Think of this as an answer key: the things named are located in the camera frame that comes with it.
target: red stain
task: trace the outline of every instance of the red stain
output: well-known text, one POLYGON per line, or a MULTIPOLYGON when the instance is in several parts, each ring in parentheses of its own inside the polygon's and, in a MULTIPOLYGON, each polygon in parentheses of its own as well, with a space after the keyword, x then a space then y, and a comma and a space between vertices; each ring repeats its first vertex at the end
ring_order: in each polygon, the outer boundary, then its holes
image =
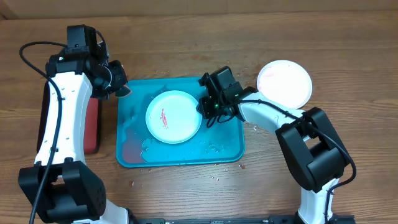
POLYGON ((192 59, 193 60, 198 60, 200 58, 200 55, 194 55, 194 56, 192 56, 192 59))
POLYGON ((162 109, 162 116, 160 119, 163 121, 163 128, 168 129, 169 127, 167 126, 167 119, 166 119, 166 114, 164 113, 164 108, 162 109))
POLYGON ((275 73, 269 73, 265 75, 265 77, 273 77, 273 76, 275 76, 275 73))

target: wooden table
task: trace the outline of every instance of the wooden table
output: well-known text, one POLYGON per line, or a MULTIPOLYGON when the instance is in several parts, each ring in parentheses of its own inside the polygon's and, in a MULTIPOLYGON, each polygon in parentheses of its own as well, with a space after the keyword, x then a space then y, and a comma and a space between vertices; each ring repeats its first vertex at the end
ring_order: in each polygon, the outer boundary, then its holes
MULTIPOLYGON (((397 11, 0 21, 1 223, 28 221, 31 205, 17 177, 21 167, 33 165, 44 84, 19 58, 19 47, 37 40, 66 43, 66 26, 75 24, 102 32, 129 79, 200 76, 229 65, 243 86, 255 86, 268 62, 301 64, 313 81, 304 109, 326 111, 358 166, 356 180, 336 191, 333 211, 355 215, 358 223, 396 223, 397 11)), ((25 56, 44 69, 58 51, 35 46, 25 56)), ((103 103, 101 148, 86 160, 105 183, 108 198, 139 218, 297 211, 300 187, 267 131, 245 123, 246 152, 235 163, 125 169, 115 159, 117 109, 115 97, 103 103)), ((348 167, 343 179, 350 175, 348 167)))

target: white plastic housing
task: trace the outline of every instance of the white plastic housing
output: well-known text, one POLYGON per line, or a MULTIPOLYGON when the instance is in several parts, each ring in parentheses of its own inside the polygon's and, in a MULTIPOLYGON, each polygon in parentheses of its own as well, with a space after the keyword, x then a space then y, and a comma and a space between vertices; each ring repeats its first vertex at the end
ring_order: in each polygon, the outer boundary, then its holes
POLYGON ((129 213, 125 208, 117 207, 110 200, 106 199, 106 208, 104 214, 99 220, 89 219, 74 221, 73 223, 85 224, 129 224, 129 213))
MULTIPOLYGON (((301 117, 302 113, 304 112, 304 110, 290 109, 271 100, 268 100, 268 98, 266 98, 260 92, 252 93, 249 96, 245 97, 243 100, 262 100, 270 102, 273 105, 276 105, 284 111, 287 111, 297 117, 301 117)), ((245 121, 258 124, 272 134, 275 134, 275 131, 279 129, 283 124, 288 124, 294 121, 294 119, 286 117, 284 114, 275 110, 274 108, 259 103, 241 103, 239 104, 239 110, 245 121)))
MULTIPOLYGON (((88 100, 93 87, 87 76, 75 72, 58 73, 52 80, 61 91, 62 118, 58 136, 57 148, 52 164, 61 164, 65 158, 71 157, 73 161, 82 161, 86 164, 83 139, 85 132, 85 119, 88 100)), ((58 98, 54 87, 50 86, 50 104, 45 133, 35 163, 41 161, 46 166, 50 156, 50 148, 53 143, 55 126, 58 116, 58 98)))
MULTIPOLYGON (((330 187, 336 185, 339 179, 333 179, 322 187, 322 190, 315 193, 312 190, 301 188, 301 205, 298 215, 305 224, 324 224, 325 223, 325 204, 326 194, 330 187)), ((333 216, 331 211, 331 201, 333 194, 330 195, 328 206, 328 220, 333 216)))

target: wood grain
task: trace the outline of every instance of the wood grain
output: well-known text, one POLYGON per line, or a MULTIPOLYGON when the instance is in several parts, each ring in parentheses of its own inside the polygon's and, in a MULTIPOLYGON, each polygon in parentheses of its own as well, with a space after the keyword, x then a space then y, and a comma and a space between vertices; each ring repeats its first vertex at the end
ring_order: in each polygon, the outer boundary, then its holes
POLYGON ((396 0, 0 0, 8 19, 396 9, 396 0))
MULTIPOLYGON (((31 206, 17 176, 21 167, 33 165, 44 84, 19 58, 19 47, 37 40, 66 42, 66 26, 74 24, 100 30, 129 79, 200 76, 229 65, 243 85, 255 85, 268 62, 301 64, 313 81, 304 108, 326 111, 358 167, 357 179, 336 191, 333 211, 355 215, 358 223, 396 223, 397 11, 1 21, 1 223, 28 220, 31 206)), ((44 69, 58 51, 31 47, 25 56, 44 69)), ((125 169, 115 159, 117 106, 115 98, 103 103, 102 145, 86 157, 117 205, 138 217, 169 219, 297 211, 300 187, 272 134, 245 123, 246 152, 235 163, 125 169)), ((349 175, 347 168, 343 179, 349 175)))

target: red object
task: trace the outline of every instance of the red object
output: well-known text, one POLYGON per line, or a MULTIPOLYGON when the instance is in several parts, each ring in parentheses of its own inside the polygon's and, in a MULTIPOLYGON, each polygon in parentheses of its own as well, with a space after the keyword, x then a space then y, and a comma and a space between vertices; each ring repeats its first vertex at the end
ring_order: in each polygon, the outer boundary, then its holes
POLYGON ((100 101, 90 98, 86 112, 85 138, 83 140, 83 148, 85 154, 93 154, 98 152, 100 146, 100 130, 101 116, 100 101))

